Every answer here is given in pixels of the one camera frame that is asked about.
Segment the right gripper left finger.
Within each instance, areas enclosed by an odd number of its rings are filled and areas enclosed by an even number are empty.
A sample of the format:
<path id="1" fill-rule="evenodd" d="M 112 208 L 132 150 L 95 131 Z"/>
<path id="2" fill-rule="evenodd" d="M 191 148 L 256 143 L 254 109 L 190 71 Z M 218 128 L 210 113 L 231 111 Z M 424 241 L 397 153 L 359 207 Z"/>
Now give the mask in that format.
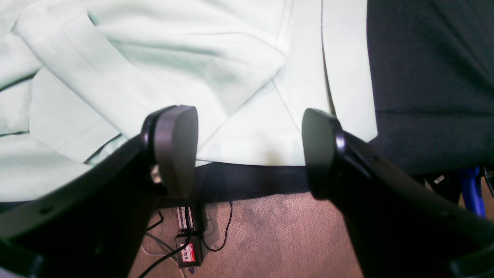
<path id="1" fill-rule="evenodd" d="M 190 203 L 197 145 L 196 108 L 161 109 L 79 178 L 1 213 L 1 277 L 126 278 L 152 213 Z"/>

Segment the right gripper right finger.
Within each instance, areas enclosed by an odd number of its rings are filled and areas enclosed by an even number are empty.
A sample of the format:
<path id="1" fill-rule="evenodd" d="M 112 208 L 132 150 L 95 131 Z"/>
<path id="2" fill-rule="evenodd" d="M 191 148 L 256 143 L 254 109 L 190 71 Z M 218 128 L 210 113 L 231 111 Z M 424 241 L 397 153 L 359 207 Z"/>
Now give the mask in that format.
<path id="1" fill-rule="evenodd" d="M 492 278 L 493 223 L 443 199 L 309 108 L 302 141 L 310 192 L 342 213 L 366 278 Z"/>

